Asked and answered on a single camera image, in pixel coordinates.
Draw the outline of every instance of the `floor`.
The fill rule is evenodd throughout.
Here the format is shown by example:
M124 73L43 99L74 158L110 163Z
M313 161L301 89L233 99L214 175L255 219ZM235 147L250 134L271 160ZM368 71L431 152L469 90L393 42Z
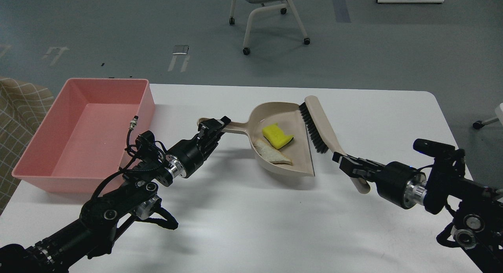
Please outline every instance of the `floor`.
M270 12L257 15L244 56L256 8L244 0L234 26L231 0L0 0L0 75L55 96L73 77L428 91L473 178L503 187L503 126L471 127L503 102L503 0L294 1L311 44L291 12ZM189 57L172 62L177 44L189 45Z

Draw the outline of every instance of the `caster wheel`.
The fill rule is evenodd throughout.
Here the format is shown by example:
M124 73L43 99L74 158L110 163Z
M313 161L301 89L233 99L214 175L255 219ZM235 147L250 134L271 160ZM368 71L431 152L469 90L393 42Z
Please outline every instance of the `caster wheel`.
M472 127L476 130L480 130L484 127L484 125L482 125L482 121L476 121L473 123Z

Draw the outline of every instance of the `pink plastic bin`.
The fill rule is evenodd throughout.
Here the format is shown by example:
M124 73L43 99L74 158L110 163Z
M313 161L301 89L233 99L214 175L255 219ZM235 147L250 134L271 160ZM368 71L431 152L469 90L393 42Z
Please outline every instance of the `pink plastic bin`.
M91 193L131 159L124 148L133 116L132 142L155 108L148 80L69 79L12 175L45 191ZM122 182L118 176L105 191Z

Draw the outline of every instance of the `yellow sponge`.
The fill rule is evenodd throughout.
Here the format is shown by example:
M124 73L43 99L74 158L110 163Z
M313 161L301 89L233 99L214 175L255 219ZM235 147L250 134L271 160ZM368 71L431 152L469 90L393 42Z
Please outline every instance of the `yellow sponge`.
M293 139L293 135L286 136L278 127L278 123L266 126L262 129L262 134L275 149L280 149Z

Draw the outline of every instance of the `brush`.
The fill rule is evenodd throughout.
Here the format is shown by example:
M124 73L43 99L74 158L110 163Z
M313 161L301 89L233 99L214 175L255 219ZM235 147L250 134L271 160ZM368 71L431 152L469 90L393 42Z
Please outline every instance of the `brush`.
M304 103L299 106L299 110L316 152L323 154L330 149L333 153L338 153L339 156L347 155L339 144L318 97L307 96L304 98ZM370 185L366 180L351 178L351 181L361 194L367 194L370 191Z

